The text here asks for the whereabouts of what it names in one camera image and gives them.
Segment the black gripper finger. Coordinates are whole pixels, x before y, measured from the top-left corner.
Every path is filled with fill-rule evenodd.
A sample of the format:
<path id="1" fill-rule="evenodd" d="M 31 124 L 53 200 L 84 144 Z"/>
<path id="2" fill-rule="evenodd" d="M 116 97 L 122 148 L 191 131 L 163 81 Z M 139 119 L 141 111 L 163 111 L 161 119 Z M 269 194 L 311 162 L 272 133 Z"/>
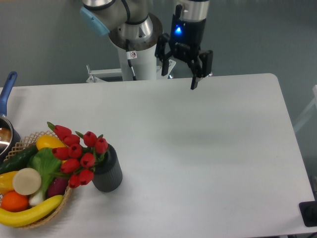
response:
<path id="1" fill-rule="evenodd" d="M 198 86 L 198 82 L 211 74 L 213 60 L 213 51 L 199 51 L 198 55 L 191 59 L 188 66 L 193 74 L 191 82 L 191 90 L 194 90 Z"/>
<path id="2" fill-rule="evenodd" d="M 168 74 L 169 69 L 169 58 L 173 55 L 173 41 L 168 34 L 162 34 L 158 37 L 155 57 L 159 59 L 162 63 L 161 66 L 161 76 L 166 76 Z M 169 46 L 170 51 L 168 53 L 165 52 L 165 47 Z"/>

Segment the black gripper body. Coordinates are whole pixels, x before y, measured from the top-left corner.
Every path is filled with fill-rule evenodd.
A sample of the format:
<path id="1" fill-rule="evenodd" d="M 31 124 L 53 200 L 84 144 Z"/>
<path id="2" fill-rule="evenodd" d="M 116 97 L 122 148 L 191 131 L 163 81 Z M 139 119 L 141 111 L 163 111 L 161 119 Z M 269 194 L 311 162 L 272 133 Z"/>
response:
<path id="1" fill-rule="evenodd" d="M 194 22 L 172 19 L 170 50 L 174 58 L 189 62 L 198 57 L 205 24 L 206 19 Z"/>

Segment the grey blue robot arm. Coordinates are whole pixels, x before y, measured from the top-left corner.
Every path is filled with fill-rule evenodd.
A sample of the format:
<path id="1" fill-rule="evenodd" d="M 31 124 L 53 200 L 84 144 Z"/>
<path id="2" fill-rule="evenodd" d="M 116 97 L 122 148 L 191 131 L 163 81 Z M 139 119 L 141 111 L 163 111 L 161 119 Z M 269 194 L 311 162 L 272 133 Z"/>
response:
<path id="1" fill-rule="evenodd" d="M 212 67 L 213 52 L 201 49 L 209 1 L 177 0 L 174 8 L 170 33 L 163 32 L 147 0 L 85 0 L 80 15 L 117 47 L 124 81 L 167 78 L 175 58 L 190 68 L 195 89 Z"/>

